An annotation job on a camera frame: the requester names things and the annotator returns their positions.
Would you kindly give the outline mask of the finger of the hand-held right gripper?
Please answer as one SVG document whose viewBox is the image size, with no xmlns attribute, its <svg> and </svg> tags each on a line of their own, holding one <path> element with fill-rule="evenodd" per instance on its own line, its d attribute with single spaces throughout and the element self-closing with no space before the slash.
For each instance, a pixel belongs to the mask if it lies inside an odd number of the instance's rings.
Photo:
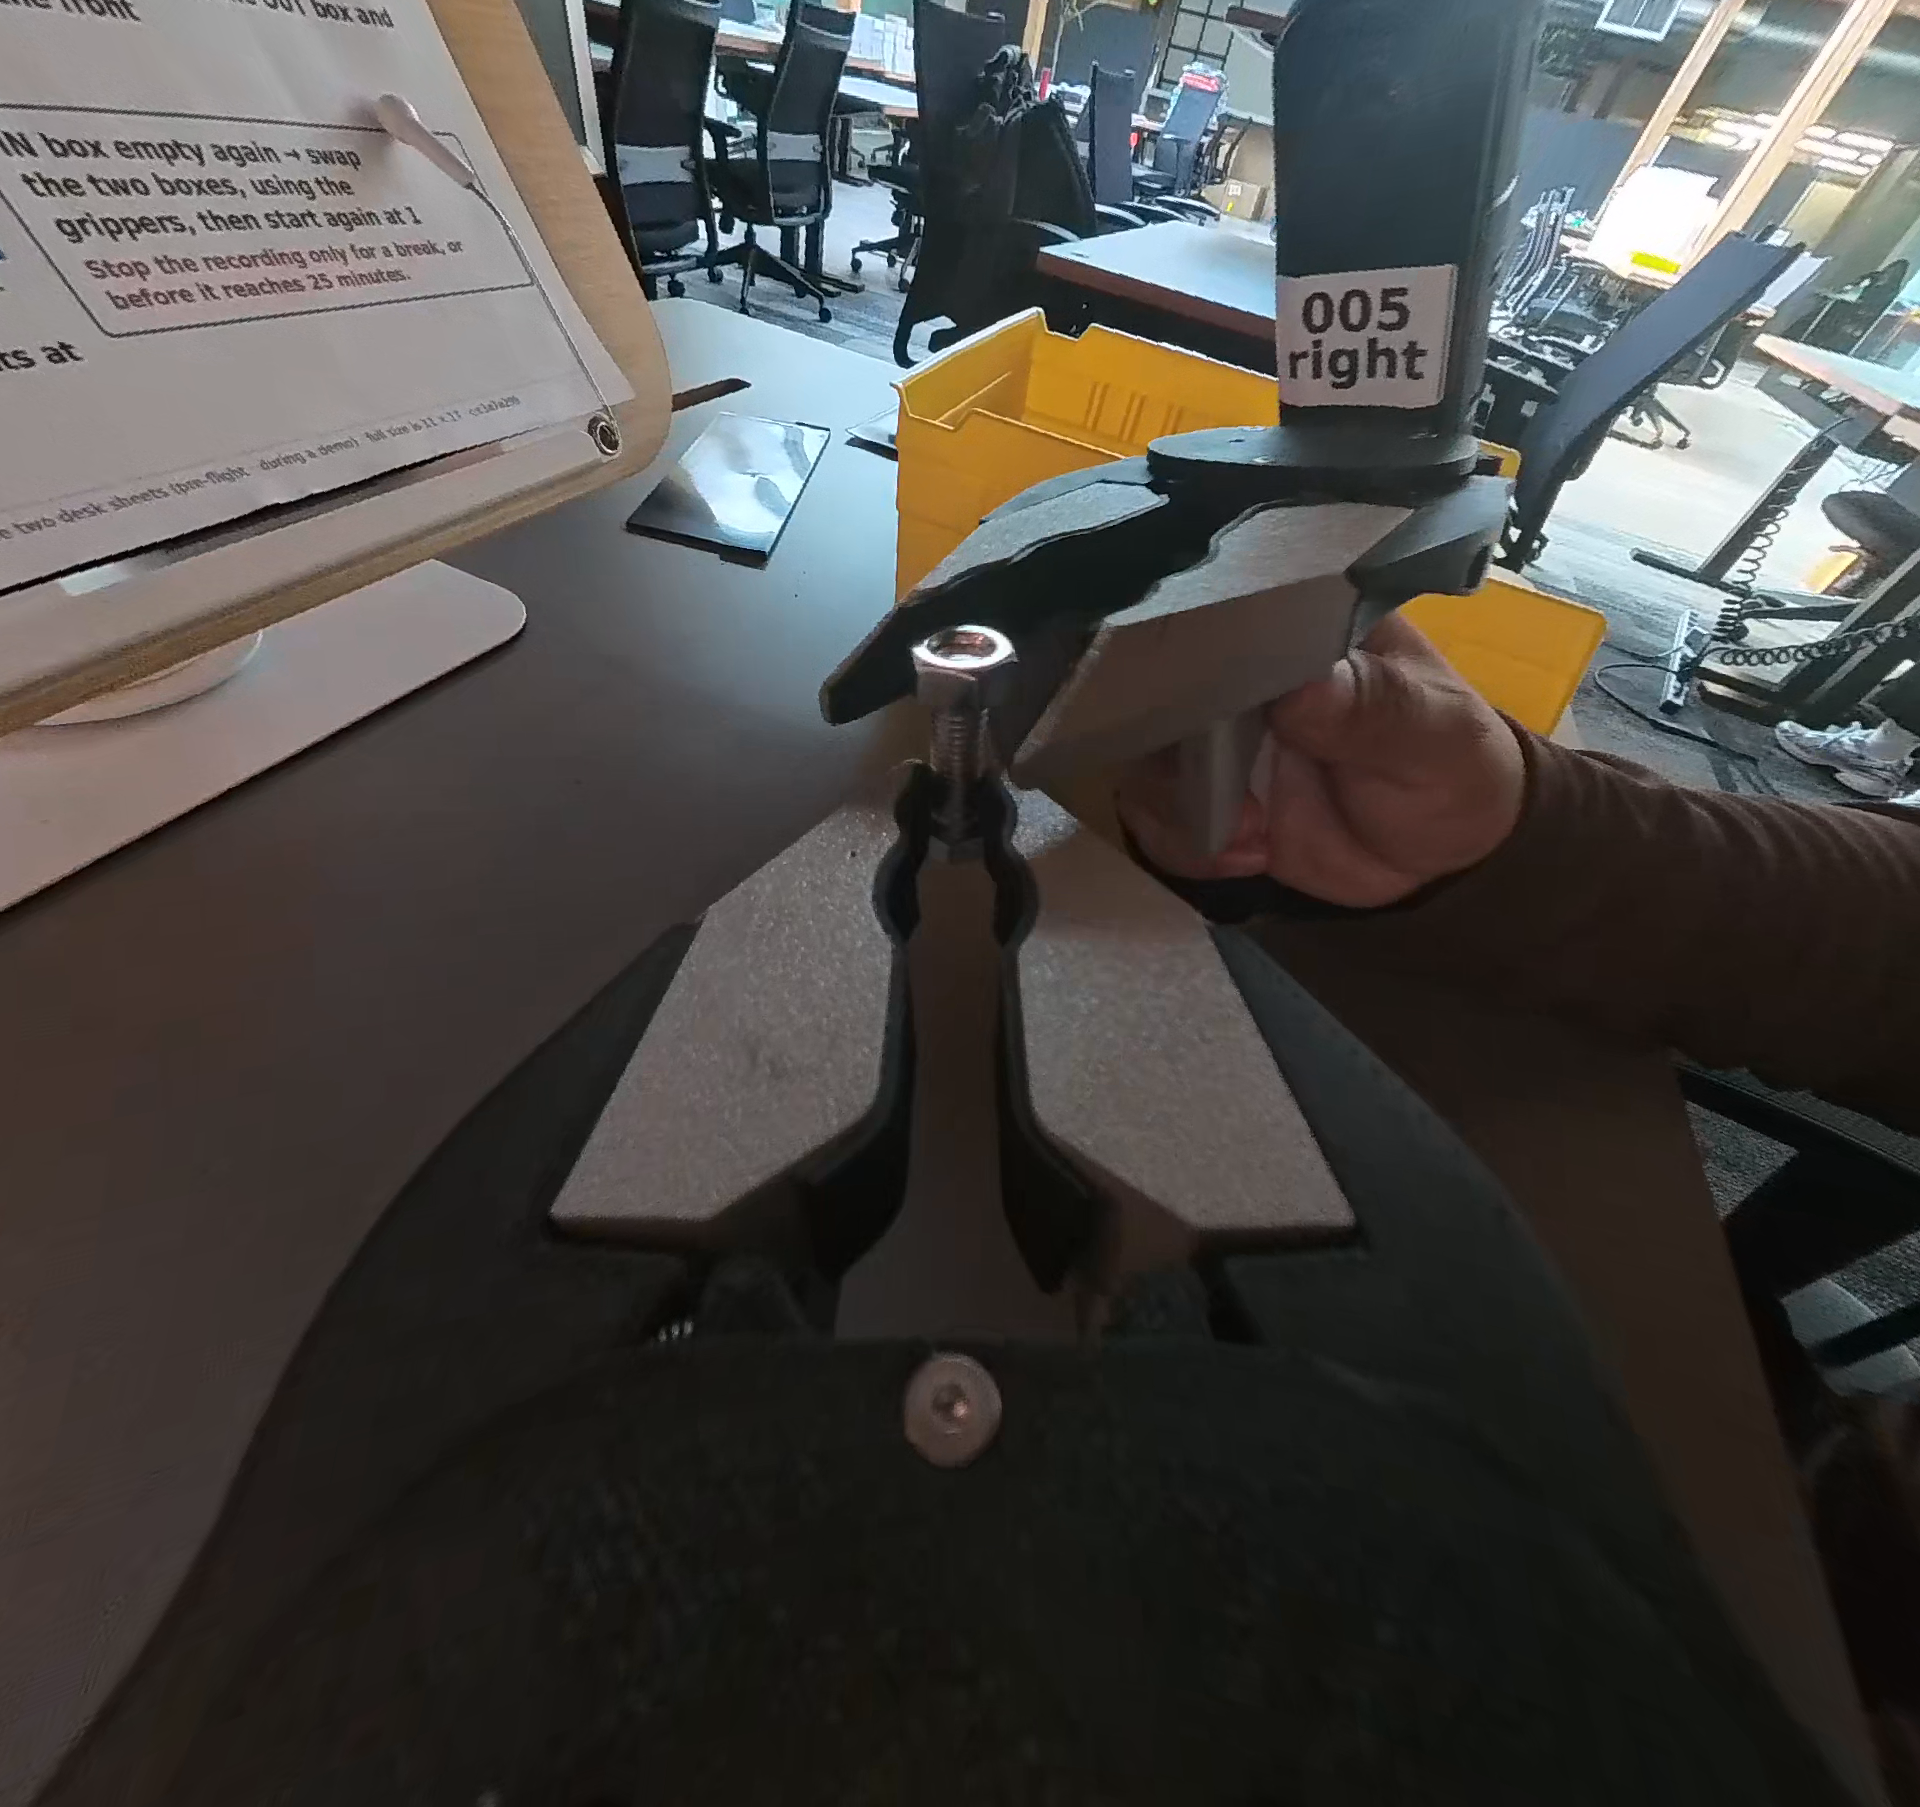
<svg viewBox="0 0 1920 1807">
<path fill-rule="evenodd" d="M 1125 765 L 1328 672 L 1354 642 L 1358 559 L 1413 519 L 1358 501 L 1259 510 L 1110 613 L 1021 741 L 1010 779 Z"/>
<path fill-rule="evenodd" d="M 1094 469 L 1041 482 L 888 607 L 826 679 L 822 717 L 848 726 L 911 697 L 913 647 L 960 624 L 1041 653 L 1041 676 L 1059 682 L 1108 616 L 1198 566 L 1252 504 L 1248 479 L 1195 470 Z"/>
</svg>

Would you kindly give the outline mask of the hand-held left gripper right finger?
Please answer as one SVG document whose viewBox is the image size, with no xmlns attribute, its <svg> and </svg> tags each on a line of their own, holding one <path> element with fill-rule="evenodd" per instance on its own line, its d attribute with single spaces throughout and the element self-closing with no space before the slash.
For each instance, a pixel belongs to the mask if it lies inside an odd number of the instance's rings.
<svg viewBox="0 0 1920 1807">
<path fill-rule="evenodd" d="M 1000 1194 L 1041 1290 L 1354 1236 L 1209 925 L 1043 794 L 996 802 Z"/>
</svg>

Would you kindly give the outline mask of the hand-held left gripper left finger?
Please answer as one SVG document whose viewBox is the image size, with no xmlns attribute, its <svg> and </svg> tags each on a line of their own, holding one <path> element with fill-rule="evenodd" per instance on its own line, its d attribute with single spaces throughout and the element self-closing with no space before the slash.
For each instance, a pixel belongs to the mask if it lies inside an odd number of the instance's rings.
<svg viewBox="0 0 1920 1807">
<path fill-rule="evenodd" d="M 900 1213 L 922 770 L 900 764 L 685 941 L 557 1230 L 843 1277 Z"/>
</svg>

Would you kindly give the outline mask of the steel hex nut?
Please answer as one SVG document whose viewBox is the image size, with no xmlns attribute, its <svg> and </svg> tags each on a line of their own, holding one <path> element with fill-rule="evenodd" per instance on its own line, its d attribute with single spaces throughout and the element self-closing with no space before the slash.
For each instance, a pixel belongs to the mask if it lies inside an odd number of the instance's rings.
<svg viewBox="0 0 1920 1807">
<path fill-rule="evenodd" d="M 933 708 L 965 701 L 992 705 L 1019 671 L 1014 642 L 986 624 L 953 624 L 918 638 L 911 649 L 914 692 Z"/>
</svg>

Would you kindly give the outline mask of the yellow plastic bin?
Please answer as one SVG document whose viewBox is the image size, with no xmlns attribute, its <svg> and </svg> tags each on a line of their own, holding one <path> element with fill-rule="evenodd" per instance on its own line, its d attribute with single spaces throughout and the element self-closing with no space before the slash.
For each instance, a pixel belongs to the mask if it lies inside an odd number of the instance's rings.
<svg viewBox="0 0 1920 1807">
<path fill-rule="evenodd" d="M 1279 415 L 1268 374 L 1105 326 L 1054 333 L 1040 307 L 950 345 L 898 389 L 898 595 L 1036 482 L 1135 457 L 1162 434 Z M 1598 609 L 1501 575 L 1401 616 L 1539 736 L 1563 726 L 1607 630 Z"/>
</svg>

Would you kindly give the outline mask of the steel hex bolt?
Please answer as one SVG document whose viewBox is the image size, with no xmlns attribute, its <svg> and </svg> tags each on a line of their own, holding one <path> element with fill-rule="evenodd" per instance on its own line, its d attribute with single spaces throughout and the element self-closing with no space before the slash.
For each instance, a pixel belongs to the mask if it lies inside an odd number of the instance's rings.
<svg viewBox="0 0 1920 1807">
<path fill-rule="evenodd" d="M 930 857 L 948 864 L 979 860 L 1000 819 L 992 705 L 965 701 L 925 709 L 928 769 L 935 782 L 928 821 Z"/>
</svg>

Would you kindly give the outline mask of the person's right forearm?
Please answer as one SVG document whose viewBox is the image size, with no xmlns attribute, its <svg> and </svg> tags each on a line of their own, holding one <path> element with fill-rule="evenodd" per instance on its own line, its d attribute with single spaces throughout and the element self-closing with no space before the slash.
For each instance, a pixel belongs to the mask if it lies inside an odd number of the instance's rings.
<svg viewBox="0 0 1920 1807">
<path fill-rule="evenodd" d="M 1253 925 L 1301 970 L 1395 975 L 1919 1130 L 1919 828 L 1672 785 L 1519 736 L 1509 839 L 1373 909 Z"/>
</svg>

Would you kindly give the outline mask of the person's right hand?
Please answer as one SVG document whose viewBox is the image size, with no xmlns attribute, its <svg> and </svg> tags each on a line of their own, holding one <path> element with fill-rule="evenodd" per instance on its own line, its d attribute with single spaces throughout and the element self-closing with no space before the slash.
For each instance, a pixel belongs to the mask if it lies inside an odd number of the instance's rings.
<svg viewBox="0 0 1920 1807">
<path fill-rule="evenodd" d="M 1271 880 L 1314 904 L 1392 907 L 1490 857 L 1516 828 L 1522 746 L 1399 613 L 1335 668 L 1265 709 L 1265 736 L 1227 845 L 1182 827 L 1180 775 L 1150 758 L 1117 786 L 1137 854 L 1190 883 Z"/>
</svg>

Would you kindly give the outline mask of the brown office desk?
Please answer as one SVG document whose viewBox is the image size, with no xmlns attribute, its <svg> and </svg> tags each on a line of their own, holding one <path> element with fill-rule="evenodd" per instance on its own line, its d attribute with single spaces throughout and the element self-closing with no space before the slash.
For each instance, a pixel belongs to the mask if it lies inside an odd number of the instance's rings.
<svg viewBox="0 0 1920 1807">
<path fill-rule="evenodd" d="M 1268 228 L 1237 218 L 1045 245 L 1032 274 L 1057 331 L 1122 331 L 1271 377 L 1276 269 Z"/>
</svg>

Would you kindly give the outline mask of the black office chair with jacket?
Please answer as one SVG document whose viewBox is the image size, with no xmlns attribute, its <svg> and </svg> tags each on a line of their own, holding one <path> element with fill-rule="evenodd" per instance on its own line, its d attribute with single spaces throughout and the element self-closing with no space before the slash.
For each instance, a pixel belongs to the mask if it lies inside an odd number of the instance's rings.
<svg viewBox="0 0 1920 1807">
<path fill-rule="evenodd" d="M 1069 115 L 1041 97 L 1004 23 L 914 0 L 918 120 L 911 139 L 922 238 L 893 358 L 914 331 L 942 352 L 1033 303 L 1037 255 L 1097 231 Z"/>
</svg>

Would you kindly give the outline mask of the slanted wooden beam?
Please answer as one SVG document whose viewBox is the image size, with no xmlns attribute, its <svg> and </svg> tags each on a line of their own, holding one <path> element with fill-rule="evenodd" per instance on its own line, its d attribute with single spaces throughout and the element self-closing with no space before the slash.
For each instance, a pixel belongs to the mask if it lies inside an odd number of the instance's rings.
<svg viewBox="0 0 1920 1807">
<path fill-rule="evenodd" d="M 1837 19 L 1831 36 L 1820 43 L 1813 63 L 1790 91 L 1788 101 L 1765 129 L 1747 153 L 1737 177 L 1728 184 L 1717 218 L 1703 231 L 1699 245 L 1715 247 L 1727 236 L 1747 228 L 1765 205 L 1768 189 L 1793 163 L 1799 141 L 1822 120 L 1837 91 L 1853 75 L 1866 49 L 1879 39 L 1887 19 L 1902 0 L 1851 0 Z"/>
</svg>

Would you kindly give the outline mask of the white sneaker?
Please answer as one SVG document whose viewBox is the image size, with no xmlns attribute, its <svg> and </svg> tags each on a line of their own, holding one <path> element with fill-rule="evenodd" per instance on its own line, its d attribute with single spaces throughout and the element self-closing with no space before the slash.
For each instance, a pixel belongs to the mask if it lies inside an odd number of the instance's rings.
<svg viewBox="0 0 1920 1807">
<path fill-rule="evenodd" d="M 1887 796 L 1907 785 L 1919 734 L 1893 721 L 1813 729 L 1783 721 L 1773 736 L 1796 764 L 1828 770 L 1843 786 Z"/>
</svg>

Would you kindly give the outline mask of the printed instruction sheet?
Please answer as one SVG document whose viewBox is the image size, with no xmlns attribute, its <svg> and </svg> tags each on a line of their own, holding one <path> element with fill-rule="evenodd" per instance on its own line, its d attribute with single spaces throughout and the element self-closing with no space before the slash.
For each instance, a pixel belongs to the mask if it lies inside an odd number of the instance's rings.
<svg viewBox="0 0 1920 1807">
<path fill-rule="evenodd" d="M 7 592 L 630 396 L 428 0 L 2 2 Z"/>
</svg>

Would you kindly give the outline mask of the small white tethered stick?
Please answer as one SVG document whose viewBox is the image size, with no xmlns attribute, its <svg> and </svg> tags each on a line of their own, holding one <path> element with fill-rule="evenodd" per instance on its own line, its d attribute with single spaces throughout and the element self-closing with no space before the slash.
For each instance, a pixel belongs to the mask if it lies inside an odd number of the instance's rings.
<svg viewBox="0 0 1920 1807">
<path fill-rule="evenodd" d="M 439 139 L 418 111 L 401 94 L 383 91 L 373 100 L 373 115 L 387 139 L 411 149 L 457 188 L 479 193 L 481 184 L 473 166 Z"/>
</svg>

